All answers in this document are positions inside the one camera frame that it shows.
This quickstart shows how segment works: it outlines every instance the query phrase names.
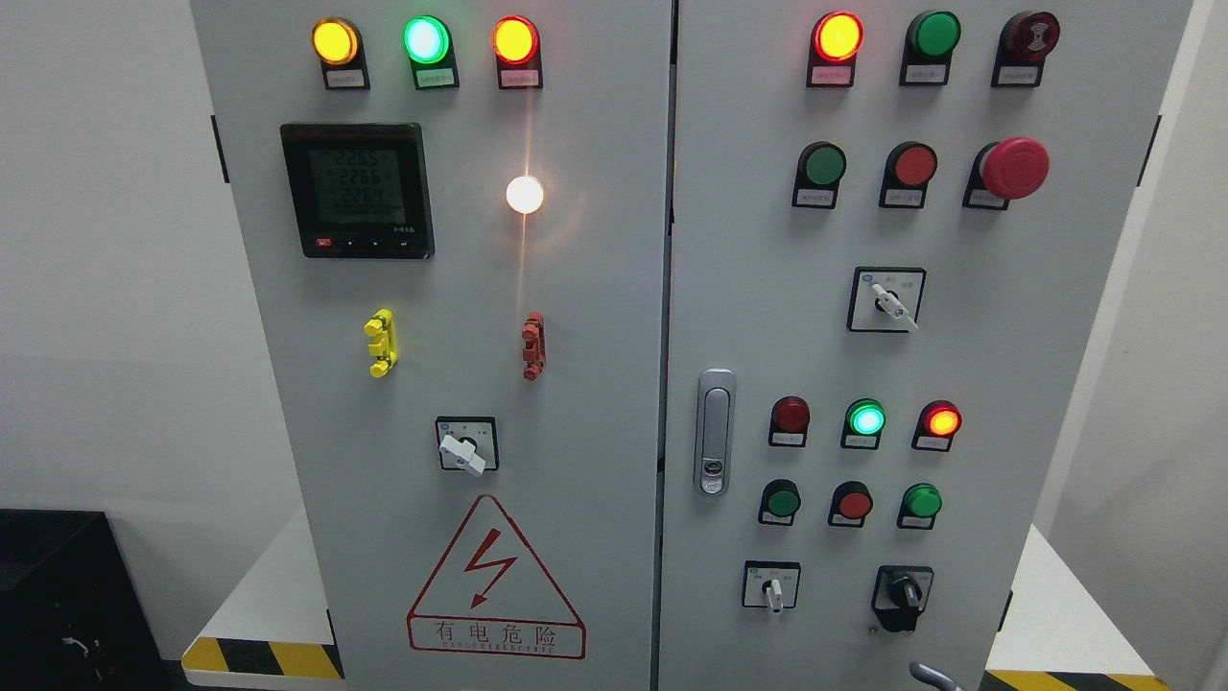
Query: warning triangle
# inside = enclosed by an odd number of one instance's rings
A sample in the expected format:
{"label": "warning triangle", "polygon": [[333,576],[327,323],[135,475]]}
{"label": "warning triangle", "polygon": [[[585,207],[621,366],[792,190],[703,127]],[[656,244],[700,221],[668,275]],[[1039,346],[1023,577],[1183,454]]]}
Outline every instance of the warning triangle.
{"label": "warning triangle", "polygon": [[582,659],[585,623],[491,495],[480,495],[406,617],[415,650]]}

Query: gray metal panel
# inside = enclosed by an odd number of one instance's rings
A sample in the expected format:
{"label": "gray metal panel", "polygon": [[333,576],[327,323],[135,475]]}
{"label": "gray metal panel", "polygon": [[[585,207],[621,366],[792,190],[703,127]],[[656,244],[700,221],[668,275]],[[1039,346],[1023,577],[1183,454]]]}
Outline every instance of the gray metal panel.
{"label": "gray metal panel", "polygon": [[[350,687],[647,687],[669,4],[195,0],[193,11]],[[413,90],[400,33],[424,12],[452,31],[458,91]],[[495,86],[490,32],[508,14],[540,29],[542,91]],[[370,92],[323,87],[309,32],[333,15],[362,32]],[[286,122],[421,123],[436,257],[303,258]],[[546,199],[522,227],[503,187],[526,168]],[[402,341],[383,380],[367,376],[361,331],[378,307],[395,312]],[[530,309],[549,331],[533,384],[519,360]],[[497,419],[499,473],[441,471],[440,415]],[[480,493],[499,497],[575,605],[585,660],[410,649],[406,612]]]}
{"label": "gray metal panel", "polygon": [[[1006,603],[1100,288],[1184,28],[1189,1],[1054,0],[1062,22],[1038,90],[991,90],[1018,4],[953,0],[950,85],[896,86],[905,29],[926,1],[682,0],[666,452],[661,685],[683,689],[915,686],[922,660],[975,685]],[[807,41],[830,10],[866,41],[851,90],[806,88]],[[960,206],[973,158],[1009,135],[1043,141],[1052,172],[1007,212]],[[883,164],[916,139],[939,156],[923,210],[877,206]],[[795,209],[798,152],[842,146],[835,210]],[[928,270],[915,334],[847,333],[857,265]],[[737,473],[723,497],[691,482],[695,382],[738,378]],[[766,444],[772,403],[806,399],[806,449]],[[841,416],[878,399],[878,452],[841,450]],[[949,454],[909,448],[921,409],[965,425]],[[793,480],[793,528],[755,522],[760,492]],[[861,480],[865,529],[825,525],[833,490]],[[898,530],[900,496],[933,482],[933,531]],[[797,609],[740,606],[744,560],[797,561]],[[916,633],[872,633],[880,565],[935,569]]]}

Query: yellow terminal connector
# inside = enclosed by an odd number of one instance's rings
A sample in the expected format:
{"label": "yellow terminal connector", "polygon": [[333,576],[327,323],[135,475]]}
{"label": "yellow terminal connector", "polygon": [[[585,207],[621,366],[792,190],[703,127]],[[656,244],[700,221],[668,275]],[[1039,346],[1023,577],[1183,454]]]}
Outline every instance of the yellow terminal connector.
{"label": "yellow terminal connector", "polygon": [[371,339],[367,355],[376,360],[371,363],[371,377],[381,379],[397,365],[397,325],[392,309],[376,312],[362,325],[362,333]]}

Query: electrical control cabinet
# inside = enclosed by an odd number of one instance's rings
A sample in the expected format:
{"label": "electrical control cabinet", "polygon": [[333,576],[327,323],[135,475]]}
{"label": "electrical control cabinet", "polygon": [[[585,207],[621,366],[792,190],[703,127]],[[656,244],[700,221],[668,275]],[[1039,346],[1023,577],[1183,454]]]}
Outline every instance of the electrical control cabinet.
{"label": "electrical control cabinet", "polygon": [[349,687],[647,689],[669,2],[192,7]]}
{"label": "electrical control cabinet", "polygon": [[1190,2],[678,5],[659,689],[975,684]]}
{"label": "electrical control cabinet", "polygon": [[351,689],[980,676],[1190,0],[192,6]]}

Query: white switch knob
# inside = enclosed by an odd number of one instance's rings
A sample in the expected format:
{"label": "white switch knob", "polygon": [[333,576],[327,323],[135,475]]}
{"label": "white switch knob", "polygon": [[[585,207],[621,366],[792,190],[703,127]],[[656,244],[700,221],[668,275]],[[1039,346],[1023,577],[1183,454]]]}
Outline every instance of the white switch knob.
{"label": "white switch knob", "polygon": [[478,448],[469,442],[460,442],[451,434],[446,434],[443,442],[440,442],[440,453],[452,465],[474,477],[481,477],[486,470],[486,459],[478,455]]}
{"label": "white switch knob", "polygon": [[785,589],[781,588],[779,578],[764,584],[764,599],[768,600],[768,606],[774,615],[779,615],[785,609]]}
{"label": "white switch knob", "polygon": [[904,302],[900,302],[899,297],[892,295],[890,291],[877,282],[871,285],[869,288],[874,291],[874,302],[887,312],[887,315],[904,322],[904,328],[909,330],[917,329],[917,322],[912,320],[912,313],[904,306]]}

